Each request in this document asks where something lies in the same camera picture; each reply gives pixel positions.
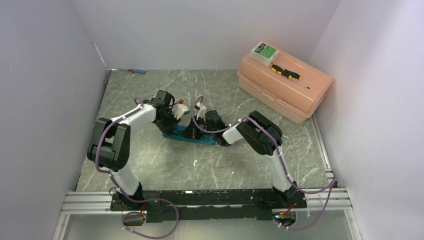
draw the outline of marble surface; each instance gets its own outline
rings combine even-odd
[[[165,90],[191,107],[198,96],[225,123],[257,110],[276,123],[283,134],[288,169],[303,188],[328,184],[318,138],[311,119],[297,125],[238,87],[236,70],[149,70],[146,74],[113,71],[98,117],[113,118],[132,108],[134,97],[150,99]],[[185,115],[181,125],[188,125]],[[272,179],[264,156],[246,141],[229,147],[193,144],[164,138],[154,124],[141,129],[130,145],[130,165],[145,190],[269,188]],[[77,191],[105,191],[113,187],[108,176],[85,160]]]

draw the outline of metal frame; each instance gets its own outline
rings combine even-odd
[[[327,180],[330,183],[334,178],[334,173],[331,168],[329,158],[327,156],[326,148],[324,146],[323,138],[318,127],[317,120],[312,115],[312,127],[315,131],[315,137],[319,143],[319,150],[322,157],[322,163],[325,167],[325,174]],[[304,188],[306,191],[316,191],[318,188]],[[324,203],[327,199],[328,190],[317,194],[305,194],[307,208],[295,208],[292,211],[307,211],[308,215],[310,211],[321,211]],[[71,215],[122,215],[128,213],[127,211],[111,211],[112,197],[107,191],[70,191],[66,194],[63,201],[63,206],[60,211],[59,220],[57,222],[56,230],[53,235],[53,240],[63,240],[68,226],[68,221]],[[287,209],[276,208],[273,209],[273,213],[286,211]],[[353,240],[362,240],[362,234],[359,230],[358,223],[356,221],[352,203],[348,195],[346,188],[333,188],[330,195],[330,200],[325,209],[326,211],[344,211],[347,225],[350,231],[350,235]]]

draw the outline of toolbox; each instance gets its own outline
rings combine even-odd
[[[293,79],[274,72],[247,54],[238,70],[240,88],[274,109],[291,121],[301,124],[309,118],[327,94],[333,78],[277,47],[277,57],[272,61],[282,69],[301,76],[299,84]]]

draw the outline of toolbox lid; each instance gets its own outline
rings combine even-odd
[[[238,75],[248,80],[249,84],[270,100],[310,117],[325,97],[333,78],[281,49],[278,50],[278,56],[272,63],[299,74],[299,81],[310,89],[274,72],[269,66],[250,57],[250,54],[243,58]]]

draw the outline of yellow and black screwdriver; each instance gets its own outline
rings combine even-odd
[[[283,75],[284,77],[288,79],[295,80],[298,84],[301,84],[307,89],[311,89],[310,87],[306,86],[305,84],[301,83],[299,80],[301,79],[301,76],[295,72],[289,71],[287,69],[282,69],[280,66],[272,64],[271,69],[276,72],[277,74]]]

